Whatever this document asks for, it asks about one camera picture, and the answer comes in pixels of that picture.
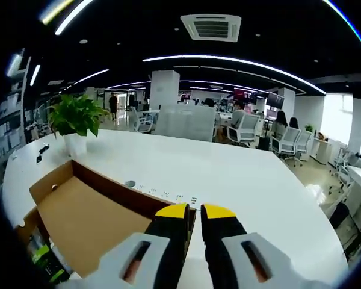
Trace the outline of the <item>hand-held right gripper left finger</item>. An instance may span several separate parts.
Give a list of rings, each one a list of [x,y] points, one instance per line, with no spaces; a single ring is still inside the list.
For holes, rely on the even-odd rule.
[[[144,233],[107,252],[96,271],[57,288],[176,288],[187,254],[190,207],[160,209]]]

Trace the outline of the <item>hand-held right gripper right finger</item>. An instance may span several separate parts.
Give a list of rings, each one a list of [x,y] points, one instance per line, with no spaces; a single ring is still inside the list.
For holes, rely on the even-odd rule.
[[[225,207],[200,207],[205,259],[214,288],[330,288],[297,273],[290,258],[258,233],[248,233]]]

